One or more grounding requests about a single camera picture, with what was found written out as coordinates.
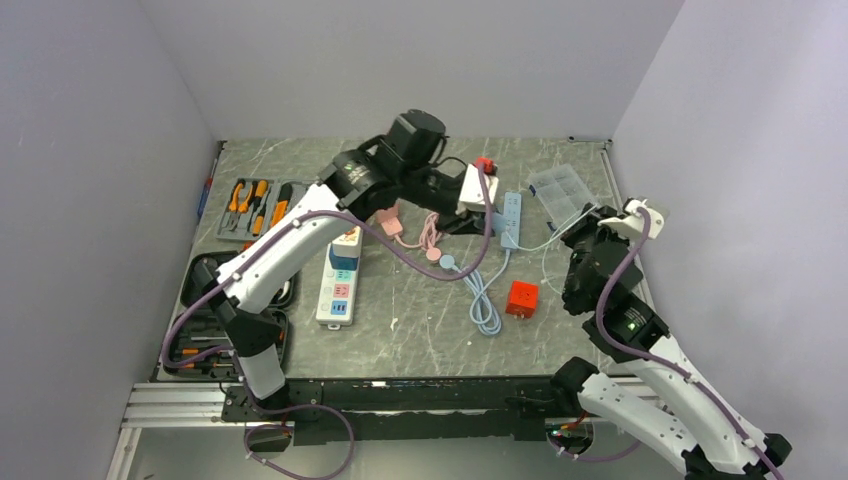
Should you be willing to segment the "red cube socket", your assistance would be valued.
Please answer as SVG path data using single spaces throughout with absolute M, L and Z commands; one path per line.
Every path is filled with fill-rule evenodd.
M 522 319 L 532 318 L 537 310 L 538 296 L 538 285 L 513 281 L 507 296 L 505 313 Z

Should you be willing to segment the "light blue power strip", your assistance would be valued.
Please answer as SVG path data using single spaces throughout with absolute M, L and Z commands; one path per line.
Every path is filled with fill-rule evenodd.
M 503 229 L 500 236 L 501 247 L 506 250 L 519 249 L 521 213 L 521 194 L 507 191 L 503 199 Z

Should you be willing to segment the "pink power strip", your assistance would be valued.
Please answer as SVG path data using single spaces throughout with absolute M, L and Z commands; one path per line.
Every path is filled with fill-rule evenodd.
M 388 238 L 394 239 L 402 235 L 403 226 L 399 220 L 399 207 L 397 205 L 378 210 L 375 213 L 375 219 Z

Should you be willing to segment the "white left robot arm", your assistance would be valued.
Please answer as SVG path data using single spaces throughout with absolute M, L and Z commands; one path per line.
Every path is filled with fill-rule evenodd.
M 388 132 L 337 154 L 300 201 L 251 247 L 215 267 L 192 273 L 207 306 L 223 327 L 246 381 L 248 407 L 264 420 L 290 403 L 277 350 L 283 328 L 268 313 L 272 297 L 308 260 L 353 227 L 366 228 L 380 210 L 404 200 L 439 216 L 449 234 L 493 233 L 497 167 L 482 158 L 450 176 L 437 160 L 446 127 L 422 110 L 399 114 Z

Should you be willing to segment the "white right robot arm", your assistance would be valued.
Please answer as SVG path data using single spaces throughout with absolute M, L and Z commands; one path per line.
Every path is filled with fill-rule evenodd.
M 552 376 L 552 404 L 564 415 L 582 409 L 613 422 L 687 479 L 779 479 L 792 451 L 788 440 L 733 409 L 633 291 L 643 279 L 635 257 L 663 225 L 663 215 L 643 199 L 629 200 L 623 211 L 588 204 L 560 239 L 571 250 L 564 309 L 589 314 L 582 328 L 590 341 L 665 406 L 648 403 L 579 357 Z

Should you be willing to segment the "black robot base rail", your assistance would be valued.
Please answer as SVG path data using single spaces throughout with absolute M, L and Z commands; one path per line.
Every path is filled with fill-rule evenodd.
M 241 386 L 225 393 L 226 423 L 292 425 L 297 446 L 344 441 L 510 437 L 543 441 L 579 407 L 549 376 L 291 379 L 298 411 L 259 410 Z

